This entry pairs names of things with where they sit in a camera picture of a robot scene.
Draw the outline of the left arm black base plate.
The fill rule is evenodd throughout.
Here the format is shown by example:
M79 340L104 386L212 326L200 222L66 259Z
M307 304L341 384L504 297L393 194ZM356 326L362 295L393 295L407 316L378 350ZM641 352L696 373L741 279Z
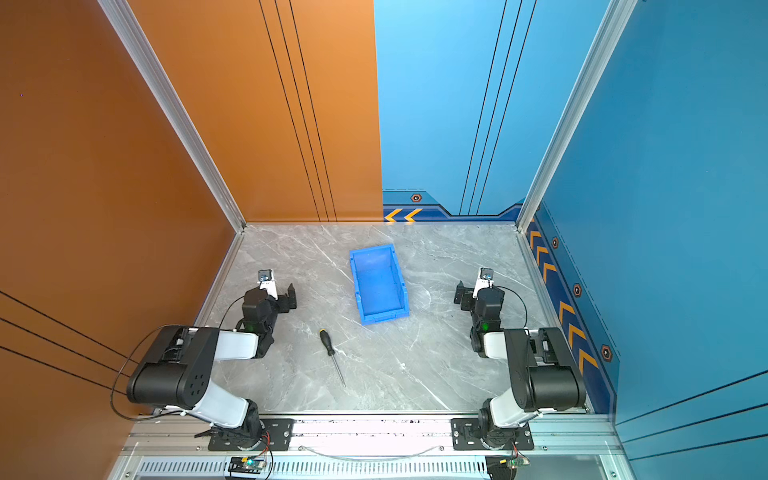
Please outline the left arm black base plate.
M213 452L285 452L289 450L295 421L291 418L262 418L254 434L215 430L208 450Z

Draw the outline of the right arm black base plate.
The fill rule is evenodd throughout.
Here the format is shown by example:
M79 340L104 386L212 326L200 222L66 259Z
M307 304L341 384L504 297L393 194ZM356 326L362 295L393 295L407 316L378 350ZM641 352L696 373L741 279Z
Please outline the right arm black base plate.
M522 428L481 428L476 417L450 420L452 447L456 451L532 451L535 449L530 426Z

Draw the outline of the blue plastic bin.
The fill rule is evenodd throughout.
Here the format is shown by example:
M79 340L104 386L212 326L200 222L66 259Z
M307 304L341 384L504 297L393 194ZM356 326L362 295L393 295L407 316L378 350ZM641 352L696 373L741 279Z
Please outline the blue plastic bin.
M352 250L350 267L362 325L410 315L406 283L392 244Z

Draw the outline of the circuit board right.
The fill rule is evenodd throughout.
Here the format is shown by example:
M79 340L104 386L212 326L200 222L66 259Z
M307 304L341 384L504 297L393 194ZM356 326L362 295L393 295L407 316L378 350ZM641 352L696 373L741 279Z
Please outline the circuit board right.
M509 470L516 471L521 467L527 467L530 465L530 460L527 456L521 452L514 453L512 456L503 458L499 461L500 465L503 465Z

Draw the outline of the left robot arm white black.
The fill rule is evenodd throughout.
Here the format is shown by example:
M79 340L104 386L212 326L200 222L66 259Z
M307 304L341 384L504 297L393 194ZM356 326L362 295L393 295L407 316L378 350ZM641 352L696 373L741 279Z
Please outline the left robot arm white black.
M274 343L277 317L297 308L293 285L276 293L263 281L244 295L243 318L230 330L166 325L130 376L126 396L134 404L162 408L163 415L186 415L208 428L211 451L285 451L293 422L264 420L257 403L237 396L212 379L216 362L265 357Z

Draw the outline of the aluminium corner post right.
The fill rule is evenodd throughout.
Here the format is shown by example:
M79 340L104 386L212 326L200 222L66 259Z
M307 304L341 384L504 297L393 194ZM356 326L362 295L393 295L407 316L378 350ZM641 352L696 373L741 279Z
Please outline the aluminium corner post right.
M519 233L532 222L636 5L637 0L609 2L522 205L516 221Z

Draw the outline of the aluminium front rail frame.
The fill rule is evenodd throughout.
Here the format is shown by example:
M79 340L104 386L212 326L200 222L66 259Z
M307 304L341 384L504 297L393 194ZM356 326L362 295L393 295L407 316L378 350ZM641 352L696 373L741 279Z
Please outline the aluminium front rail frame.
M554 414L529 426L532 451L456 451L450 420L460 413L290 413L288 451L213 452L202 427L186 418L138 424L109 474L112 479L227 479L232 456L257 456L266 479L631 479L634 474L603 415ZM530 465L499 464L521 452Z

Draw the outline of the aluminium corner post left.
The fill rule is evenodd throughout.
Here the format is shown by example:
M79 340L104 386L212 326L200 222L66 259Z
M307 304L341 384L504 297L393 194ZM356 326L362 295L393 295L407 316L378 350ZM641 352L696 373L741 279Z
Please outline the aluminium corner post left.
M118 0L99 0L98 4L226 219L236 233L242 233L247 226L244 215L130 4Z

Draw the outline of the green circuit board left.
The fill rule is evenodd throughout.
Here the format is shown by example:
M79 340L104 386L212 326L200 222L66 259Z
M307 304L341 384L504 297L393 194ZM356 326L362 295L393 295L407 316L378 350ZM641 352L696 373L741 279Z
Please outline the green circuit board left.
M266 479L270 472L268 462L257 456L232 456L225 477L227 479Z

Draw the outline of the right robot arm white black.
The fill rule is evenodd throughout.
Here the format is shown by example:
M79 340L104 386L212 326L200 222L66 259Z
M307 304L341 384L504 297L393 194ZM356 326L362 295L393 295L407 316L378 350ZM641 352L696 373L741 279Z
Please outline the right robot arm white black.
M506 290L490 280L458 283L454 303L471 314L470 342L481 358L507 364L509 387L484 401L470 434L491 450L530 449L528 424L544 413L584 409L587 388L563 332L501 326Z

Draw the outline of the black yellow handle screwdriver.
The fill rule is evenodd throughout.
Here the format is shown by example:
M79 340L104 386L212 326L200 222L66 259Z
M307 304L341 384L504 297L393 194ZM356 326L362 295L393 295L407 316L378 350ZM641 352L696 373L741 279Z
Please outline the black yellow handle screwdriver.
M339 363L338 363L338 361L336 359L336 351L335 351L335 349L333 347L332 339L331 339L329 333L325 329L321 329L319 331L319 337L320 337L322 345L324 346L324 348L326 350L327 355L330 357L330 359L331 359L331 361L332 361L332 363L334 365L334 368L335 368L335 370L337 372L337 375L338 375L338 377L340 379L340 382L341 382L342 386L345 387L346 386L346 382L345 382L343 373L341 371L340 365L339 365Z

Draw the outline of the aluminium corner post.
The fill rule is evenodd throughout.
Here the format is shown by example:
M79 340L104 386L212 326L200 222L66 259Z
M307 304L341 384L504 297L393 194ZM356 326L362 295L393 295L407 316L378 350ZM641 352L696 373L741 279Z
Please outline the aluminium corner post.
M636 5L637 0L609 2L522 205L516 221L519 233L532 222Z
M99 0L98 4L226 219L236 233L242 233L247 226L244 215L130 4L118 0Z

